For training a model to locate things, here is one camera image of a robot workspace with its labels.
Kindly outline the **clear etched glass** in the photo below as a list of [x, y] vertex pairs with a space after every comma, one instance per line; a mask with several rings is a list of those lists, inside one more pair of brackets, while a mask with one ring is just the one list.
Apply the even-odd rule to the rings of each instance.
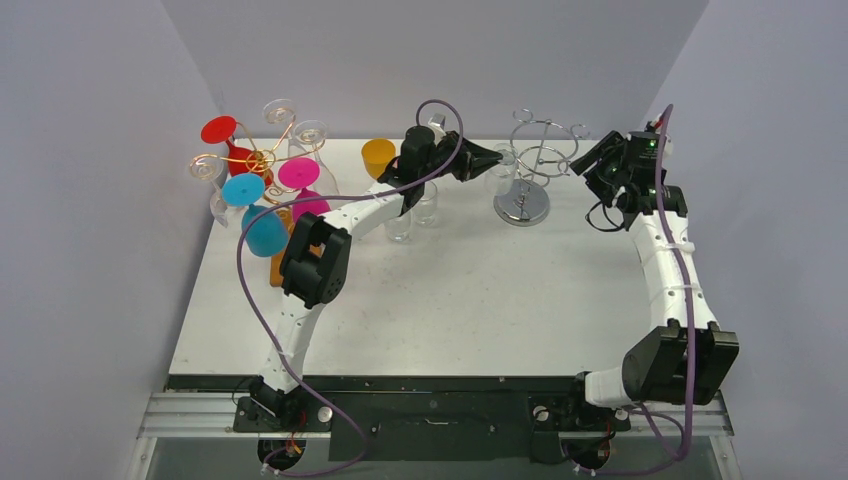
[[508, 193], [512, 187], [517, 170], [515, 149], [509, 143], [499, 143], [493, 147], [502, 158], [484, 175], [486, 190], [493, 196]]
[[404, 243], [410, 239], [412, 229], [412, 214], [407, 211], [396, 218], [383, 223], [387, 239], [395, 243]]
[[419, 226], [430, 226], [436, 220], [438, 208], [438, 187], [430, 181], [424, 184], [421, 198], [412, 209], [414, 222]]

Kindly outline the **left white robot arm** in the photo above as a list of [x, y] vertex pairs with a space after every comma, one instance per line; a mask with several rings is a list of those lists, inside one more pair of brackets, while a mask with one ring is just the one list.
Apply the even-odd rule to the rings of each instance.
[[353, 242], [409, 212], [422, 199], [428, 181], [444, 175], [470, 181], [503, 158], [457, 131], [413, 126], [398, 155], [361, 199], [322, 215], [299, 217], [281, 262], [282, 318], [275, 327], [263, 327], [272, 350], [249, 387], [265, 423], [275, 430], [298, 425], [306, 397], [319, 396], [303, 382], [305, 356], [322, 310], [345, 284]]

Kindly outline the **pink wine glass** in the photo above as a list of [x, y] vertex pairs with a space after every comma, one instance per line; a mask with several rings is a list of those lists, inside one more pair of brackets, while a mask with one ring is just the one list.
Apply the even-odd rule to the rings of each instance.
[[296, 192], [296, 199], [306, 199], [291, 207], [294, 222], [304, 213], [323, 215], [331, 210], [328, 200], [317, 197], [334, 194], [336, 188], [329, 171], [316, 160], [303, 156], [290, 159], [280, 167], [277, 178], [284, 187]]

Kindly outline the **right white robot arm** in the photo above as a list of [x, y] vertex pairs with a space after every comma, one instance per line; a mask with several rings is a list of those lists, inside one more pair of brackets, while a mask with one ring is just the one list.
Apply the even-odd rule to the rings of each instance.
[[564, 400], [578, 427], [605, 408], [643, 401], [710, 403], [739, 354], [735, 333], [724, 331], [697, 278], [682, 190], [665, 182], [657, 165], [655, 132], [612, 131], [571, 164], [604, 207], [622, 215], [647, 284], [650, 327], [619, 367], [589, 372], [584, 388]]

